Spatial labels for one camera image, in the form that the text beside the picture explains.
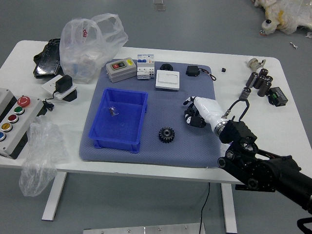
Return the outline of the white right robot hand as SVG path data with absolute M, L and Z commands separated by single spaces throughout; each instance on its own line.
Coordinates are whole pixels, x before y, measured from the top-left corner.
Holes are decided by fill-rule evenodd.
M 189 97 L 183 105 L 190 104 L 184 111 L 186 123 L 193 127 L 204 128 L 206 124 L 210 124 L 212 131 L 217 131 L 221 126 L 227 123 L 223 118 L 223 112 L 214 99 L 204 97 Z

